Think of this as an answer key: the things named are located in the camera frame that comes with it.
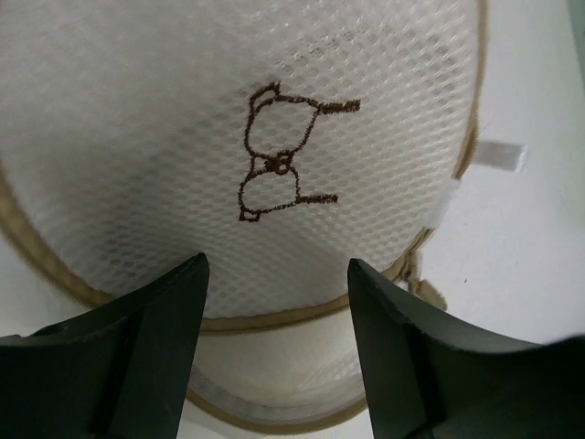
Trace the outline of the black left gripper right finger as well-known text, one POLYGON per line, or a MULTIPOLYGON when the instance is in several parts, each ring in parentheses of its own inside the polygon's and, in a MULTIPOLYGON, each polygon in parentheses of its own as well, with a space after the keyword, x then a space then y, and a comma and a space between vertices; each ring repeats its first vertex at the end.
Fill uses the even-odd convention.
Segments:
POLYGON ((581 438, 584 339, 539 345, 451 316, 367 263, 347 269, 376 438, 581 438))

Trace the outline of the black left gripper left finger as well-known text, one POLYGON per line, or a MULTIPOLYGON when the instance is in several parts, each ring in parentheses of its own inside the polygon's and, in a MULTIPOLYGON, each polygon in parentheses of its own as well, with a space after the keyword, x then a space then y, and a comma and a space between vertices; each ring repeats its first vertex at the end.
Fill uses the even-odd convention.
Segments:
POLYGON ((207 297, 199 254, 132 293, 1 340, 4 438, 174 438, 207 297))

